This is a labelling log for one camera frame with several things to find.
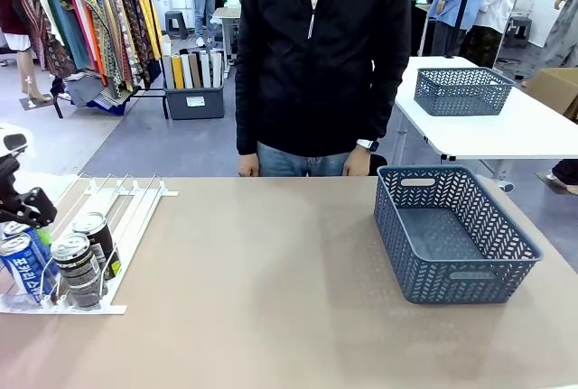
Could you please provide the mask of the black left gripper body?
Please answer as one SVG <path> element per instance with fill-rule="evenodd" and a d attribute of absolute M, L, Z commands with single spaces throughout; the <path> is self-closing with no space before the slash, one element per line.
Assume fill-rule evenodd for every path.
<path fill-rule="evenodd" d="M 1 203 L 6 211 L 16 211 L 20 207 L 19 192 L 14 188 L 15 176 L 20 163 L 12 154 L 1 157 Z"/>

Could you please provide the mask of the person's left hand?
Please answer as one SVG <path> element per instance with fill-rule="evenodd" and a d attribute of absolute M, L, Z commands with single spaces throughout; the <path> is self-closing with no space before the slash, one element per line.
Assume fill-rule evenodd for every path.
<path fill-rule="evenodd" d="M 343 164 L 342 175 L 348 177 L 369 176 L 371 163 L 371 151 L 357 145 L 349 154 Z"/>

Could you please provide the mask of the person's right hand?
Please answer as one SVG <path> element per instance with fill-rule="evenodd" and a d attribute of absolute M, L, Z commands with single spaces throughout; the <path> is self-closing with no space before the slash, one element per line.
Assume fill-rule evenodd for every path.
<path fill-rule="evenodd" d="M 256 153 L 239 156 L 238 176 L 246 178 L 259 176 L 259 160 Z"/>

